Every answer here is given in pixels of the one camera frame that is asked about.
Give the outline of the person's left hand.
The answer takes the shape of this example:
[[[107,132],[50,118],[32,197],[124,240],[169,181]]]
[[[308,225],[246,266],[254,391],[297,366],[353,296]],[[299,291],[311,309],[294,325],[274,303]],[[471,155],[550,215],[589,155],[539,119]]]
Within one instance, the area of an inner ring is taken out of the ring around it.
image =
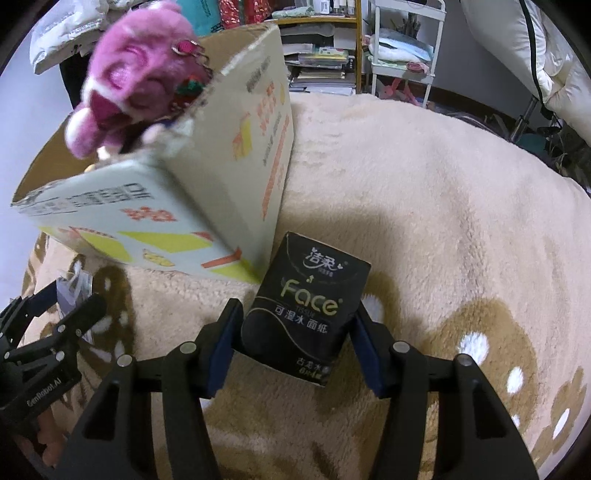
[[[40,458],[48,467],[55,467],[63,453],[66,444],[64,431],[57,424],[52,408],[48,408],[37,418],[38,432],[36,440],[44,445]]]

